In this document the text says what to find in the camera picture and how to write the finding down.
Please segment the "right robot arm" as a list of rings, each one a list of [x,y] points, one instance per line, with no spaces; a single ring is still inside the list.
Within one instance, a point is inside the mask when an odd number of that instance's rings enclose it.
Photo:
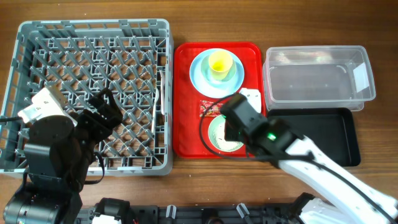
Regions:
[[[270,162],[305,182],[355,223],[397,223],[397,199],[350,174],[289,123],[267,119],[242,94],[231,95],[220,112],[252,160]]]

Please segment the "white spoon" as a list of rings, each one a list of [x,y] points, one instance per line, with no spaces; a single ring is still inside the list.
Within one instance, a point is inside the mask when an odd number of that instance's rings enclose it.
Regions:
[[[156,107],[157,107],[157,102],[159,100],[159,90],[158,88],[155,88],[155,98],[154,98],[154,103],[153,103],[153,108],[152,108],[152,122],[151,122],[151,132],[152,134],[155,133],[155,123],[156,123]]]

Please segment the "red snack wrapper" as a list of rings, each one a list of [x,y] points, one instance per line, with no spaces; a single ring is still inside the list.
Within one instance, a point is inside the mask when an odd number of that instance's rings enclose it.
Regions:
[[[206,116],[206,117],[217,117],[219,116],[220,109],[223,106],[222,103],[217,103],[216,105],[212,106],[213,102],[212,101],[206,101],[206,100],[201,100],[200,101],[200,112],[199,116]]]

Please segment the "white fork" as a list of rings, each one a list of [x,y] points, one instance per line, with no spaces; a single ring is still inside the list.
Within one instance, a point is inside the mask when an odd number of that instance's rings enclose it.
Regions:
[[[162,115],[165,115],[165,75],[160,71],[160,109]]]

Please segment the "green bowl with rice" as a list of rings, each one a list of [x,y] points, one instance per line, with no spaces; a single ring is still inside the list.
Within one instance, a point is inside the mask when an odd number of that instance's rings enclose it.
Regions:
[[[226,120],[223,115],[214,118],[208,128],[208,137],[214,147],[222,152],[234,152],[243,147],[239,141],[227,141],[225,139]]]

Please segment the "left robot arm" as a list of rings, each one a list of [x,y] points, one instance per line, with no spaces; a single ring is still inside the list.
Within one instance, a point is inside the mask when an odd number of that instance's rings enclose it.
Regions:
[[[18,115],[30,123],[24,146],[28,168],[22,184],[7,203],[6,223],[73,223],[82,201],[80,192],[89,166],[101,160],[95,146],[113,133],[123,115],[112,92],[104,88],[88,100],[96,112],[68,114],[58,88],[46,87]]]

